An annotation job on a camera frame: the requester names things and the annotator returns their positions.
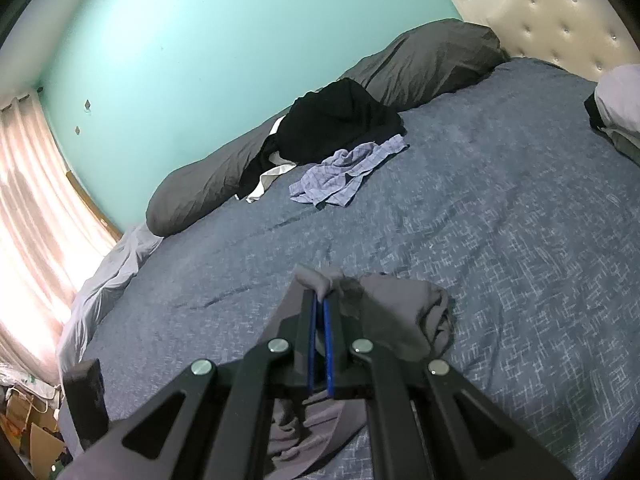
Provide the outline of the pink curtain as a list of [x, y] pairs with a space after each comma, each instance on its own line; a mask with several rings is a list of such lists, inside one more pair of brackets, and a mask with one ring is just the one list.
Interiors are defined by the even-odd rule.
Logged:
[[81, 286], [116, 238], [67, 177], [34, 90], [1, 109], [1, 359], [50, 385]]

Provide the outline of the black garment with white trim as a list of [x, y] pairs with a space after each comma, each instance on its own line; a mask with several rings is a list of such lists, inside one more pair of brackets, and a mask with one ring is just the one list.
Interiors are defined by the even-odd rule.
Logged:
[[367, 142], [381, 144], [404, 132], [399, 114], [358, 82], [334, 81], [296, 99], [243, 171], [236, 196], [245, 198], [254, 191], [259, 177], [276, 166], [269, 159], [273, 154], [297, 166], [318, 164], [341, 148], [350, 151]]

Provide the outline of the blue patterned bed cover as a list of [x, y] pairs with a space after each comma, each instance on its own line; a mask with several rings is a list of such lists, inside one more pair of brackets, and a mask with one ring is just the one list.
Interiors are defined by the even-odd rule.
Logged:
[[639, 169], [598, 136], [590, 81], [529, 58], [405, 112], [408, 146], [346, 207], [292, 171], [168, 237], [86, 355], [124, 418], [198, 358], [239, 359], [296, 264], [446, 288], [451, 364], [579, 479], [639, 423]]

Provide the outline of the long dark grey pillow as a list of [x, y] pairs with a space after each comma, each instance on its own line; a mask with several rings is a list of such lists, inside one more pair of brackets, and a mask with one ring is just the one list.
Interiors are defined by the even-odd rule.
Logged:
[[[403, 112], [475, 84], [505, 60], [490, 28], [447, 18], [403, 32], [352, 66], [341, 80], [356, 81], [373, 99]], [[289, 112], [281, 110], [213, 154], [169, 174], [146, 208], [151, 232], [176, 234], [230, 197], [252, 192], [264, 172], [253, 160], [265, 142], [277, 136]]]

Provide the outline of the cream tufted headboard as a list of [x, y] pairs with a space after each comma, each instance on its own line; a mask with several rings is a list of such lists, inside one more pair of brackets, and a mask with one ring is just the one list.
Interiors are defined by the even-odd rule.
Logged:
[[610, 0], [451, 0], [463, 21], [491, 28], [512, 58], [539, 58], [597, 81], [639, 62], [639, 40]]

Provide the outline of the folded lavender garment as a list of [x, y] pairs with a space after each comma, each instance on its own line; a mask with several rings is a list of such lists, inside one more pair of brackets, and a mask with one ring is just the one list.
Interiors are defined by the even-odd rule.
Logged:
[[636, 165], [640, 160], [640, 65], [623, 64], [606, 72], [585, 99], [591, 128], [611, 141]]

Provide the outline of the grey garment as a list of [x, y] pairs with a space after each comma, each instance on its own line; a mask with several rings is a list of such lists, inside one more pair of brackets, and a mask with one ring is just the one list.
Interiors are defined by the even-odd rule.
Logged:
[[[428, 281], [387, 274], [347, 276], [339, 268], [311, 269], [298, 264], [294, 278], [261, 342], [277, 336], [280, 323], [296, 315], [303, 294], [340, 298], [341, 312], [361, 323], [363, 336], [392, 350], [399, 359], [438, 359], [452, 343], [454, 322], [446, 289]], [[268, 479], [295, 479], [311, 471], [346, 444], [366, 424], [359, 400], [332, 400], [324, 391], [302, 402], [275, 400], [266, 453]]]

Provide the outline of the light grey bed sheet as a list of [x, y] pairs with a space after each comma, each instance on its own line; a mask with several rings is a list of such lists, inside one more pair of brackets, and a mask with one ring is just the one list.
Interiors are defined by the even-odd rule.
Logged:
[[162, 240], [145, 223], [135, 226], [122, 236], [81, 286], [56, 348], [60, 376], [82, 360], [99, 324]]

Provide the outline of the cardboard boxes clutter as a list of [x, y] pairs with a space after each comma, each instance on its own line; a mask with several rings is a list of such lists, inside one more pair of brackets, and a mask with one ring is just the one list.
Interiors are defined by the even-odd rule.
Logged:
[[1, 429], [36, 479], [54, 479], [67, 451], [60, 427], [62, 390], [34, 375], [1, 364]]

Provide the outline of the light blue checked cloth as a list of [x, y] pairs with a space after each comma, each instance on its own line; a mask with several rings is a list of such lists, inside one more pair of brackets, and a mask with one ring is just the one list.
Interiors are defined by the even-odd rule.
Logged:
[[376, 168], [408, 147], [404, 137], [396, 134], [382, 144], [367, 142], [350, 151], [341, 148], [291, 184], [290, 199], [312, 206], [346, 207]]

